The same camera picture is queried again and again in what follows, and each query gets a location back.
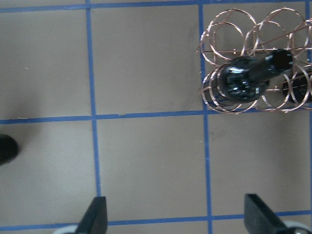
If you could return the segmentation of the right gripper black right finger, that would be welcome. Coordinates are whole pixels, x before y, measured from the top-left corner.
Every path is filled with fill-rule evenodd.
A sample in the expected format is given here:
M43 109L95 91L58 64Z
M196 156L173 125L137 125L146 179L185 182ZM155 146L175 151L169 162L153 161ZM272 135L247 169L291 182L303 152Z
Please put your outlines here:
M257 194L244 195L244 225L250 234L286 234L288 229Z

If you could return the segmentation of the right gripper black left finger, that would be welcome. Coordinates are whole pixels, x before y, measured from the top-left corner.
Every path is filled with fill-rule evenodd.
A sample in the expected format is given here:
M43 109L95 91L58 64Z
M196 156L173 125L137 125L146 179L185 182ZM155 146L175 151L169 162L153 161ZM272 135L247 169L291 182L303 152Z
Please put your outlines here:
M108 229L106 197L97 196L89 205L78 227L77 234L105 234Z

